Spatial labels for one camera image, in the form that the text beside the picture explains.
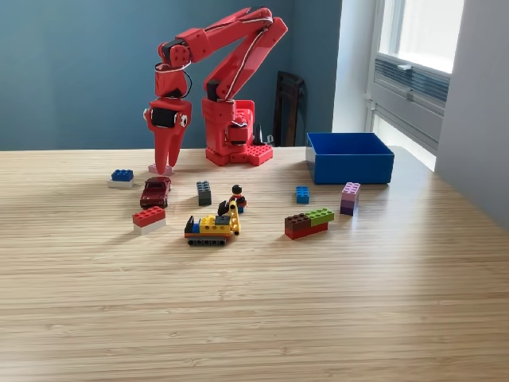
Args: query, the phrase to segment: pink lego brick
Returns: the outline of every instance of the pink lego brick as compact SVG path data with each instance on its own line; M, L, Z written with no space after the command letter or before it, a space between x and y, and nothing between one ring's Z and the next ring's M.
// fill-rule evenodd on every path
M149 166L149 173L157 173L158 174L155 164ZM164 175L165 177L169 177L172 174L173 174L172 166L166 165L166 170L161 175Z
M341 200L357 202L359 200L359 189L359 183L347 183L341 193Z

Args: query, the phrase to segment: toy car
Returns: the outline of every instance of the toy car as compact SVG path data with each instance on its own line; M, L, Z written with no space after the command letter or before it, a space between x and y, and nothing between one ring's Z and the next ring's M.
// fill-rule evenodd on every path
M140 207L148 209L150 207L168 207L168 192L171 189L172 181L169 177L152 177L145 182L142 197L140 198Z

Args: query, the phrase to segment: blue wall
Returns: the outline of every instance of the blue wall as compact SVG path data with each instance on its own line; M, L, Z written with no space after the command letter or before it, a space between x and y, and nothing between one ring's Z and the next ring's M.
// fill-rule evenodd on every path
M302 77L306 84L305 128L307 132L331 131L341 0L295 0L293 7L295 30L290 71ZM305 144L304 136L298 128L298 146Z
M311 3L263 2L289 32L236 98L255 101L266 134L278 70L305 79L308 130L332 128L340 0ZM246 6L252 1L2 0L0 150L153 147L142 111L155 98L157 46ZM205 145L202 83L230 49L188 68L193 113L184 147Z

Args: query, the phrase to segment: red robotic arm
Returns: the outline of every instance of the red robotic arm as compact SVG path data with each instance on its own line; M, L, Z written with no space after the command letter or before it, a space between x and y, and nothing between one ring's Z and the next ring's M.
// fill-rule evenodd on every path
M272 158L269 146L252 146L255 106L252 101L232 98L249 80L269 51L286 33L280 18L267 8L240 10L205 29L189 29L176 40L159 45L162 62L156 65L156 95L144 112L155 138L155 161L159 173L166 160L174 166L191 117L191 103L185 101L184 69L222 47L245 37L207 77L202 109L207 129L207 158L217 165L249 162L259 165Z

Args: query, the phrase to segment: cable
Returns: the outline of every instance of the cable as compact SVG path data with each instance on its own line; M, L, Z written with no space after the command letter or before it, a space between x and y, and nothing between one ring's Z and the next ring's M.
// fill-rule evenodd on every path
M246 54L244 55L244 58L242 60L242 64L239 66L239 70L235 74L235 77L233 78L233 81L231 82L231 86L228 89L228 93L224 96L224 99L222 101L226 101L227 98L230 96L231 92L233 91L233 87L235 86L235 82L237 81L237 78L239 77L240 72L244 69L244 65L246 64L247 57L249 56L249 53L253 49L253 46L258 42L260 37L267 31L267 28L262 29L262 31L256 36L256 38L251 42L251 45L246 51Z

